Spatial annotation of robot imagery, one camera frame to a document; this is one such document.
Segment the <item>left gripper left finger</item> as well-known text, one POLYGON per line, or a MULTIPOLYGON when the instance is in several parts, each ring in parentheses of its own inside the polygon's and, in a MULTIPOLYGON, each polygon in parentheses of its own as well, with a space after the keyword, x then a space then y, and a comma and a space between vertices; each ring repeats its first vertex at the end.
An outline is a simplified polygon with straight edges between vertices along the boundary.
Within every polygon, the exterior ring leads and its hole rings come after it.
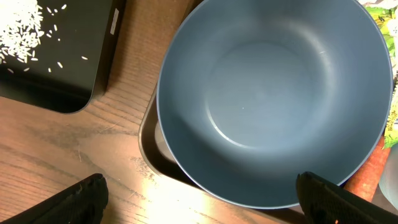
POLYGON ((102 174, 93 174, 3 224, 100 224, 109 191, 102 174))

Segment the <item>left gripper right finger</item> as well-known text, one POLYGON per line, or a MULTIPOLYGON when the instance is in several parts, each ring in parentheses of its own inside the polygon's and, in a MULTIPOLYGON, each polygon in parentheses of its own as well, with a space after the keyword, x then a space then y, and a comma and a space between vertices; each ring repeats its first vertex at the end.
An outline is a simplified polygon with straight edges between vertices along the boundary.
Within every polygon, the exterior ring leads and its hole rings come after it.
POLYGON ((309 223, 397 224, 397 215, 312 172, 297 176, 296 192, 309 223))

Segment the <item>light blue bowl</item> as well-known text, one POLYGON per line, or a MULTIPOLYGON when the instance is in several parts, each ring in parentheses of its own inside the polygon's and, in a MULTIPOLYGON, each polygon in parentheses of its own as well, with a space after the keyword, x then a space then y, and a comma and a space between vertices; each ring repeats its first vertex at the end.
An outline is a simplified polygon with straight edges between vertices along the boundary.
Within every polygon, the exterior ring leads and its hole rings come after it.
POLYGON ((391 151, 387 159, 379 188, 385 198, 397 209, 397 151, 391 151))

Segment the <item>pile of white rice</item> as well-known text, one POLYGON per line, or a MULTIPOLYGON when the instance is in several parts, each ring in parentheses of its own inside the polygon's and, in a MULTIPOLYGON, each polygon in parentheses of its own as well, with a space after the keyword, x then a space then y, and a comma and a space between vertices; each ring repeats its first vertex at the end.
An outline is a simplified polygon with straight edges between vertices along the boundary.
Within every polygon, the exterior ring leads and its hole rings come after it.
POLYGON ((1 1, 1 75, 54 74, 72 67, 79 14, 86 1, 1 1))

